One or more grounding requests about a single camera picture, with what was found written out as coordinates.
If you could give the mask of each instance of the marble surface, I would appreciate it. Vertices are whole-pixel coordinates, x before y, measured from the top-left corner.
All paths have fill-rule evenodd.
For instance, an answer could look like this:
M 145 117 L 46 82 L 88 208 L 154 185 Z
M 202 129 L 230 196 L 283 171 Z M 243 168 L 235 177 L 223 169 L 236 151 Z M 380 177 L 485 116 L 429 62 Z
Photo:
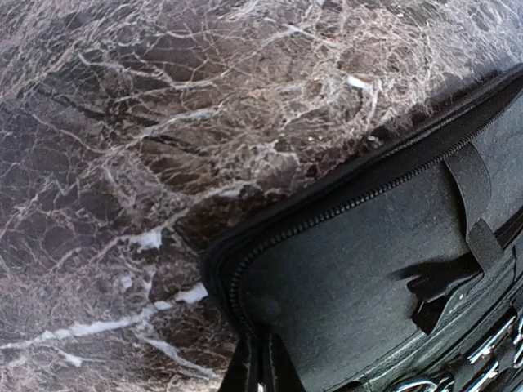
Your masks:
M 523 59 L 520 0 L 2 0 L 0 390 L 216 390 L 226 227 Z

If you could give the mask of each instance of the tool case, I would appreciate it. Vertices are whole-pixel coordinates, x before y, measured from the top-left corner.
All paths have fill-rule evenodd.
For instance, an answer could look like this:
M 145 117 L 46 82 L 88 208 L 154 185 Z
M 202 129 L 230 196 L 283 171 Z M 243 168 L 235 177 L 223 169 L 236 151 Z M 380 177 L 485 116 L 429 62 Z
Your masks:
M 220 392 L 518 390 L 522 91 L 518 65 L 216 241 Z

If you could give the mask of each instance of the brown marble countertop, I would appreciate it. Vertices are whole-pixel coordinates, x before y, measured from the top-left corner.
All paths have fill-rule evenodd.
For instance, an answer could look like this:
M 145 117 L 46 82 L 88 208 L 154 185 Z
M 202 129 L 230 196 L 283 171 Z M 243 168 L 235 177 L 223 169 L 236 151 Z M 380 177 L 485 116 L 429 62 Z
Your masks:
M 522 60 L 520 0 L 3 0 L 0 390 L 215 390 L 227 226 Z

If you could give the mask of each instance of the black case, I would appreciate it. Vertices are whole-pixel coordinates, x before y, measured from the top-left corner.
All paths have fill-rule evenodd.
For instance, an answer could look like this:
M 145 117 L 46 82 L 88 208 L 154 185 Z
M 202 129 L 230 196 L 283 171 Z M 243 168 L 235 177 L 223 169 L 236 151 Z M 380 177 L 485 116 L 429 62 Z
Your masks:
M 217 241 L 203 282 L 241 338 L 221 391 L 516 388 L 522 90 L 518 65 Z

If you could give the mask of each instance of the black bag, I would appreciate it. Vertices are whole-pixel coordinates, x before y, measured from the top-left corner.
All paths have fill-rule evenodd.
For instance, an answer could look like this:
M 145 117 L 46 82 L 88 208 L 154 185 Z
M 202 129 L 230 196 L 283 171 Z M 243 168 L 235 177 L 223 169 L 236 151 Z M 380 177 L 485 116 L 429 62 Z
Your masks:
M 228 232 L 221 392 L 512 391 L 523 376 L 523 65 Z

